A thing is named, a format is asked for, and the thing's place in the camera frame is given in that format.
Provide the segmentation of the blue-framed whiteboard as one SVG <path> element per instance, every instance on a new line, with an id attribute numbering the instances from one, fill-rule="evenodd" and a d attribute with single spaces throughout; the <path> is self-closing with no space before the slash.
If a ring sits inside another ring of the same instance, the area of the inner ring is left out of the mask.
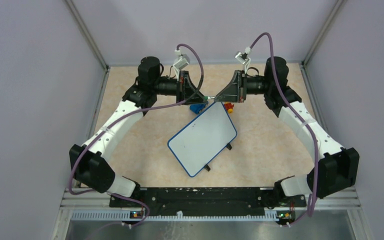
<path id="1" fill-rule="evenodd" d="M 193 178 L 237 135 L 225 105 L 214 102 L 172 136 L 167 147 L 186 174 Z"/>

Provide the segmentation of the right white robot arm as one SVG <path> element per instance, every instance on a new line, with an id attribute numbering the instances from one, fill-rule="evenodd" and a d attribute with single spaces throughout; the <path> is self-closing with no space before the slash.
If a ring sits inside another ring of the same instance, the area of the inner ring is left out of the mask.
<path id="1" fill-rule="evenodd" d="M 268 58 L 263 75 L 236 70 L 214 97 L 216 102 L 242 103 L 247 95 L 263 95 L 268 109 L 292 129 L 311 155 L 315 166 L 308 174 L 275 182 L 273 200 L 279 206 L 287 206 L 294 196 L 311 194 L 323 199 L 354 186 L 360 160 L 355 148 L 342 146 L 312 117 L 302 98 L 288 86 L 288 74 L 285 59 Z"/>

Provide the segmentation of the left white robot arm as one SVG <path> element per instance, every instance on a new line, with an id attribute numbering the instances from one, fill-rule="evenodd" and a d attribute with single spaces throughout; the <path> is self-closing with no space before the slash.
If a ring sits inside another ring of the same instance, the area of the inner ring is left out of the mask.
<path id="1" fill-rule="evenodd" d="M 186 54 L 180 54 L 172 65 L 175 76 L 170 77 L 162 75 L 157 57 L 144 57 L 134 84 L 105 124 L 86 142 L 70 148 L 70 177 L 91 191 L 121 195 L 127 206 L 136 206 L 141 198 L 138 183 L 117 175 L 108 161 L 130 128 L 149 111 L 204 102 L 200 93 L 204 79 L 200 78 L 198 86 L 191 83 L 184 69 L 189 61 Z"/>

